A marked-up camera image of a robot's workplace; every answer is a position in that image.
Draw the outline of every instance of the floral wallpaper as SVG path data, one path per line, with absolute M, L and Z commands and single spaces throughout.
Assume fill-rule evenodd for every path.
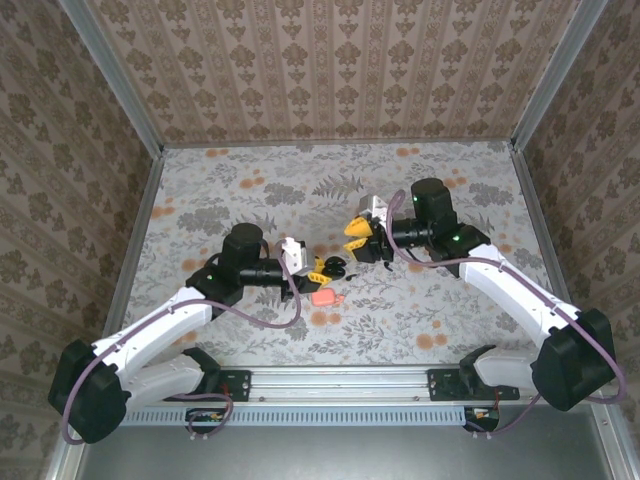
M 525 156 L 573 301 L 612 319 L 640 445 L 640 2 L 608 3 Z
M 432 176 L 451 189 L 462 221 L 548 286 L 506 142 L 170 149 L 164 158 L 127 323 L 183 286 L 236 223 L 259 225 L 271 246 L 290 235 L 323 258 L 348 259 L 343 230 L 362 196 L 390 199 Z M 409 204 L 404 212 L 413 215 Z M 224 365 L 419 364 L 457 362 L 487 343 L 528 347 L 508 315 L 447 270 L 390 268 L 349 261 L 347 274 L 357 276 L 329 285 L 346 296 L 340 306 L 316 308 L 304 297 L 302 319 L 284 331 L 222 315 L 162 359 L 198 345 Z M 279 289 L 258 287 L 247 287 L 238 306 L 276 322 L 294 308 Z
M 61 350 L 101 334 L 150 158 L 56 1 L 0 1 L 0 478 L 58 438 Z
M 89 0 L 165 143 L 507 138 L 579 0 Z

